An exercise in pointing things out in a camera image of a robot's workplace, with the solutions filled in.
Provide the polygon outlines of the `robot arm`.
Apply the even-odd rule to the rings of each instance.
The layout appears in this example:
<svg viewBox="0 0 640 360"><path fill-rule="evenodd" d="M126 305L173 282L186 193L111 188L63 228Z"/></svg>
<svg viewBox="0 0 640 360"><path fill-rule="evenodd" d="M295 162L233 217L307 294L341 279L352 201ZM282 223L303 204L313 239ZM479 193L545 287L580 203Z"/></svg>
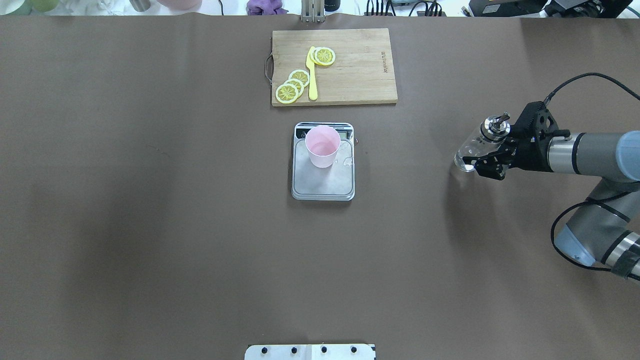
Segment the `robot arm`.
<svg viewBox="0 0 640 360"><path fill-rule="evenodd" d="M466 173L503 180L508 169L598 177L579 203L554 219L550 243L565 260L588 271L639 280L639 132L587 133L561 129L543 101L528 103L514 124L490 116L455 153Z"/></svg>

